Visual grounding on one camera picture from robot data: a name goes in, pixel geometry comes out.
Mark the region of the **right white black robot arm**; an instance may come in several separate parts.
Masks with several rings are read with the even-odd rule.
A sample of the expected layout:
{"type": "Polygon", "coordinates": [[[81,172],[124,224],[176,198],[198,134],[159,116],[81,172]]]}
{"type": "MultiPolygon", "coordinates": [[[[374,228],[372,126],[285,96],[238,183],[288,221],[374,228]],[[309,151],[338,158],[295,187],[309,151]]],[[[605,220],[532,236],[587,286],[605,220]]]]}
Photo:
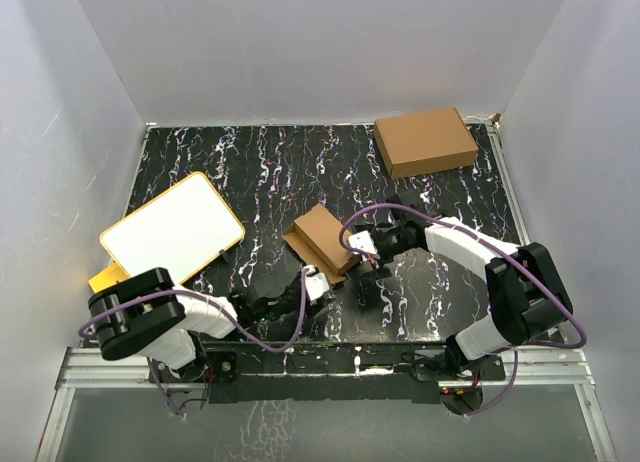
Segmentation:
{"type": "Polygon", "coordinates": [[[415,360],[438,372],[466,379],[482,361],[508,347],[531,342],[573,314],[549,251],[539,243],[519,246],[477,232],[456,217],[433,222],[395,207],[392,222],[367,227],[376,269],[411,249],[441,255],[480,277],[488,293],[489,313],[449,336],[444,352],[415,360]]]}

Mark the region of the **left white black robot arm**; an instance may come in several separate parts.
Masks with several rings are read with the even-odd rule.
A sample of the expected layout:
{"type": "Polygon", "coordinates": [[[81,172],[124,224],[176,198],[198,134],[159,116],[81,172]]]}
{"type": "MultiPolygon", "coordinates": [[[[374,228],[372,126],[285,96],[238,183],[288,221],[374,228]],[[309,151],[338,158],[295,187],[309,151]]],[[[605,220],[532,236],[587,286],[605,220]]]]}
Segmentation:
{"type": "Polygon", "coordinates": [[[205,295],[174,283],[169,271],[158,267],[90,297],[90,319],[79,335],[95,341],[107,361],[141,355],[194,381],[207,365],[199,335],[223,340],[237,332],[267,352],[281,353],[332,298],[329,278],[313,265],[277,296],[205,295]]]}

